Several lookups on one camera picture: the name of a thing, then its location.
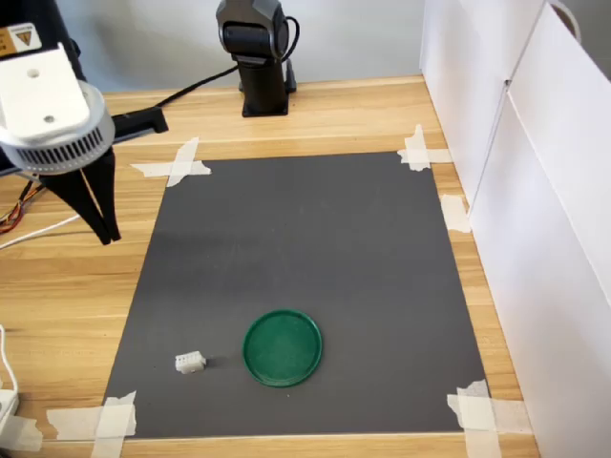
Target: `warning label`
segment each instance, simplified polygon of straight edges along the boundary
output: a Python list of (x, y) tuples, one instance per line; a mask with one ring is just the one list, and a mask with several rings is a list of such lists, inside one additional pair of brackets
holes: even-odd
[(31, 31), (22, 31), (21, 33), (16, 33), (15, 35), (17, 35), (17, 38), (23, 41), (26, 44), (26, 46), (30, 45), (30, 40), (32, 39)]
[(31, 22), (0, 29), (0, 56), (39, 48), (42, 48), (42, 43)]

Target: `green lid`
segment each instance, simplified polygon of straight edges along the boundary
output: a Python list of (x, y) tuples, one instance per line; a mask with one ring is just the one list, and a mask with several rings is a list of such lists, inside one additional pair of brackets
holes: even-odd
[(242, 347), (250, 374), (266, 386), (293, 386), (316, 370), (323, 337), (316, 323), (297, 310), (275, 310), (258, 318)]

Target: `wooden tabletop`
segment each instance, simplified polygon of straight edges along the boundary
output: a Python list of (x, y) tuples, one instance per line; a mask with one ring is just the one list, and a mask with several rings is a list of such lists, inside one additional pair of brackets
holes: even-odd
[[(106, 94), (106, 100), (118, 114), (151, 106), (170, 93)], [(103, 401), (166, 182), (144, 178), (130, 164), (172, 161), (194, 136), (200, 138), (196, 158), (204, 160), (396, 151), (405, 147), (404, 138), (413, 135), (416, 124), (422, 125), (429, 148), (447, 147), (420, 76), (302, 84), (291, 96), (289, 116), (244, 119), (235, 89), (196, 91), (164, 112), (169, 132), (115, 147), (119, 243), (101, 246), (78, 220), (0, 251), (0, 321), (8, 330), (9, 358), (20, 383), (18, 414), (37, 420), (46, 457), (91, 453), (91, 443), (56, 442), (46, 411)], [(440, 194), (463, 196), (452, 164), (432, 168)], [(12, 206), (24, 184), (19, 177), (0, 180), (0, 208)], [(73, 214), (46, 193), (0, 243)], [(450, 238), (492, 395), (520, 400), (473, 236), (451, 231)], [(4, 368), (0, 376), (8, 380)], [(538, 456), (532, 436), (503, 434), (500, 443), (505, 457)], [(467, 453), (462, 433), (431, 433), (128, 439), (123, 456), (454, 458)]]

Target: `wire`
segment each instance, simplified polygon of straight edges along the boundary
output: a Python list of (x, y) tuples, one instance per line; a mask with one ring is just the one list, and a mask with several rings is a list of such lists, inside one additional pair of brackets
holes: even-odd
[(28, 184), (26, 184), (25, 188), (21, 192), (21, 195), (19, 196), (19, 199), (17, 200), (17, 203), (15, 203), (7, 214), (0, 218), (0, 235), (7, 234), (17, 227), (17, 224), (19, 224), (21, 219), (26, 214), (26, 204), (44, 189), (44, 186), (40, 184), (32, 190), (32, 185), (32, 181), (29, 181)]
[(300, 35), (301, 27), (299, 26), (299, 21), (295, 19), (293, 16), (287, 16), (284, 20), (291, 21), (293, 25), (295, 26), (295, 34), (293, 36), (293, 42), (291, 43), (288, 51), (285, 52), (283, 56), (283, 62), (286, 62), (286, 60), (288, 60), (290, 55), (293, 54), (293, 51), (295, 51), (295, 48), (297, 48), (297, 43), (299, 43), (299, 35)]
[(2, 353), (2, 363), (4, 363), (4, 366), (11, 377), (12, 390), (17, 393), (19, 391), (19, 384), (17, 383), (17, 378), (15, 377), (11, 365), (9, 364), (9, 360), (7, 359), (7, 331), (4, 330), (4, 326), (2, 324), (0, 324), (0, 334), (0, 353)]
[(41, 236), (43, 234), (46, 234), (47, 232), (51, 232), (54, 229), (57, 229), (58, 227), (61, 227), (65, 224), (68, 224), (69, 222), (73, 222), (76, 221), (77, 219), (79, 219), (80, 216), (79, 215), (74, 215), (73, 217), (70, 217), (68, 219), (64, 219), (63, 221), (58, 222), (57, 224), (54, 224), (52, 226), (49, 227), (45, 227), (44, 229), (39, 229), (37, 231), (34, 232), (30, 232), (29, 234), (26, 234), (25, 236), (21, 236), (18, 237), (17, 239), (13, 239), (11, 241), (7, 241), (6, 243), (3, 243), (2, 245), (0, 245), (0, 250), (3, 250), (11, 245), (15, 245), (16, 243), (19, 243), (21, 241), (25, 241), (28, 239), (33, 239), (35, 237)]
[(232, 67), (230, 69), (225, 70), (224, 72), (220, 72), (217, 74), (213, 74), (212, 76), (208, 76), (207, 78), (203, 79), (202, 81), (198, 81), (197, 83), (193, 83), (191, 86), (187, 86), (184, 89), (181, 89), (180, 91), (178, 91), (175, 94), (170, 95), (167, 98), (164, 98), (163, 100), (161, 100), (157, 105), (155, 105), (156, 107), (164, 107), (166, 106), (168, 103), (172, 103), (174, 100), (176, 100), (177, 98), (181, 98), (183, 95), (189, 94), (191, 91), (194, 91), (195, 89), (197, 89), (199, 86), (203, 86), (204, 84), (208, 84), (211, 83), (212, 81), (215, 81), (219, 78), (222, 78), (224, 76), (227, 76), (228, 74), (233, 73), (235, 70), (238, 69), (238, 66), (236, 65), (235, 67)]
[[(291, 21), (293, 23), (293, 25), (295, 26), (295, 36), (293, 37), (293, 42), (291, 43), (290, 48), (288, 49), (287, 52), (284, 53), (282, 62), (285, 62), (291, 56), (291, 54), (293, 54), (293, 52), (295, 51), (295, 48), (297, 47), (297, 43), (299, 42), (299, 35), (300, 35), (299, 21), (297, 21), (297, 19), (295, 19), (293, 16), (287, 16), (284, 20)], [(237, 69), (238, 69), (238, 66), (236, 65), (223, 72), (213, 74), (212, 76), (208, 76), (207, 78), (204, 78), (203, 80), (198, 81), (197, 83), (193, 83), (191, 86), (187, 86), (186, 88), (181, 89), (177, 93), (174, 93), (170, 95), (169, 97), (164, 98), (159, 103), (157, 103), (155, 106), (158, 108), (163, 108), (166, 105), (175, 101), (177, 98), (181, 98), (182, 96), (191, 93), (192, 91), (197, 89), (199, 86), (203, 86), (204, 84), (208, 84), (208, 83), (211, 83), (212, 81), (216, 81), (219, 78), (223, 78), (224, 76), (227, 76), (233, 73)]]

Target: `masking tape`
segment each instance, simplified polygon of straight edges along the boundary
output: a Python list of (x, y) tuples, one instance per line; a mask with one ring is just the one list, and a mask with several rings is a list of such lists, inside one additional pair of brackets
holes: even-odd
[(461, 196), (450, 196), (447, 194), (441, 196), (441, 211), (443, 212), (443, 219), (446, 221), (448, 230), (464, 233), (471, 232), (471, 224), (469, 223)]
[(524, 403), (491, 399), (485, 381), (457, 388), (448, 395), (448, 406), (465, 430), (469, 458), (500, 458), (498, 433), (533, 433)]
[(212, 171), (208, 167), (193, 160), (199, 143), (196, 136), (187, 141), (177, 151), (174, 162), (132, 164), (132, 167), (140, 170), (144, 177), (168, 177), (168, 188), (179, 184), (187, 175), (210, 175)]
[(452, 163), (450, 151), (445, 149), (428, 150), (424, 140), (424, 133), (420, 124), (416, 125), (413, 136), (405, 139), (405, 150), (397, 151), (401, 156), (402, 164), (409, 164), (410, 169), (421, 172), (430, 169), (431, 163)]
[(4, 421), (0, 448), (14, 451), (39, 451), (42, 448), (42, 432), (36, 428), (36, 420), (11, 415)]
[(92, 458), (117, 458), (125, 436), (136, 434), (136, 392), (108, 398), (104, 406), (47, 410), (58, 441), (95, 440)]

